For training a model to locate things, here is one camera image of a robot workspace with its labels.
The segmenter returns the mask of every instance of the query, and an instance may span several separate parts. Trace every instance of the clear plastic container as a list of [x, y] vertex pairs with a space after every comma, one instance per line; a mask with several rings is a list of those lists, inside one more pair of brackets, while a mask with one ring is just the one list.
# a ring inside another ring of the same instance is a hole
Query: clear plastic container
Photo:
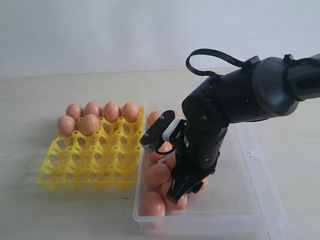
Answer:
[[[145, 123], [152, 111], [181, 111], [180, 105], [147, 102]], [[252, 234], [252, 239], [258, 235], [264, 239], [285, 239], [289, 222], [250, 123], [230, 125], [220, 152], [216, 171], [208, 177], [205, 190], [189, 194], [184, 210], [168, 210], [164, 217], [153, 217], [140, 216], [141, 202], [148, 191], [145, 174], [152, 164], [146, 152], [141, 151], [133, 218], [143, 232], [198, 236], [242, 233]], [[160, 227], [148, 227], [150, 222], [159, 221]]]

